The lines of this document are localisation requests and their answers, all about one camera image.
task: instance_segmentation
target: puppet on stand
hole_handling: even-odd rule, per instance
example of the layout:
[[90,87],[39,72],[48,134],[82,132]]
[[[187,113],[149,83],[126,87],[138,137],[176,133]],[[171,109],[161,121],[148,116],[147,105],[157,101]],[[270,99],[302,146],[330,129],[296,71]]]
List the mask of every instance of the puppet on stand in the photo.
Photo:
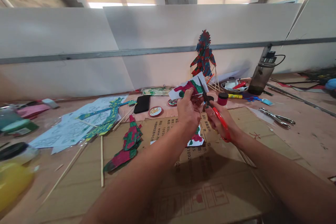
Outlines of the puppet on stand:
[[216,71],[216,61],[212,54],[212,49],[209,48],[211,43],[210,34],[208,31],[203,30],[198,44],[196,46],[196,51],[198,52],[197,57],[190,65],[190,75],[196,76],[198,73],[202,72],[207,85],[215,91],[221,92],[221,87],[218,82],[217,71]]

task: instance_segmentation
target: bundle of sticks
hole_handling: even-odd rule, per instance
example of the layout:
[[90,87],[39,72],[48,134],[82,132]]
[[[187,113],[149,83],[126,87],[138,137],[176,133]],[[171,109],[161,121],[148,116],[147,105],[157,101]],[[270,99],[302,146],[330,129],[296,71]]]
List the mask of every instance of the bundle of sticks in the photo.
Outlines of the bundle of sticks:
[[173,87],[150,87],[140,89],[143,95],[152,95],[152,96],[169,96],[169,91],[172,90]]

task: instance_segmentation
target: black phone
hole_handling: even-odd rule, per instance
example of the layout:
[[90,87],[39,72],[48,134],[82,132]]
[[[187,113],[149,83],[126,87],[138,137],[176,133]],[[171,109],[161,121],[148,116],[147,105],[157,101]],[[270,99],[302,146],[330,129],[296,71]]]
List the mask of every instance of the black phone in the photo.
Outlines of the black phone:
[[136,101],[137,104],[135,105],[135,108],[134,108],[134,114],[148,111],[150,98],[151,98],[150,95],[139,96]]

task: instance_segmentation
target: metal pliers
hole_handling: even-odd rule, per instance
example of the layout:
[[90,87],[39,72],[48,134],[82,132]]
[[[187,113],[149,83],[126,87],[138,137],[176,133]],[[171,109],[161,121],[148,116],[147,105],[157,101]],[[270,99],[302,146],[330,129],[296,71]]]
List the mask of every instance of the metal pliers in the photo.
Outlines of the metal pliers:
[[293,120],[288,119],[286,117],[282,117],[280,115],[274,115],[274,114],[272,114],[271,111],[269,111],[269,110],[267,110],[265,108],[260,108],[259,111],[263,112],[264,114],[266,114],[266,115],[268,115],[270,117],[272,117],[282,127],[290,128],[290,126],[287,123],[283,122],[283,121],[286,121],[286,122],[291,123],[291,124],[295,124],[295,122]]

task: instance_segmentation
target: yellow bottle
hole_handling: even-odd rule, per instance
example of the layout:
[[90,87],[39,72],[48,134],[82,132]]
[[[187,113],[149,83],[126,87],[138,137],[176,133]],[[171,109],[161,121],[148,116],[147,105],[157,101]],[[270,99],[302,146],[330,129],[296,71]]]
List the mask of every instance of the yellow bottle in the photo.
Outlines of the yellow bottle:
[[30,167],[17,163],[0,164],[0,212],[27,188],[33,175]]
[[229,98],[236,98],[236,99],[242,99],[243,98],[243,96],[242,95],[240,95],[240,94],[228,94],[229,95]]

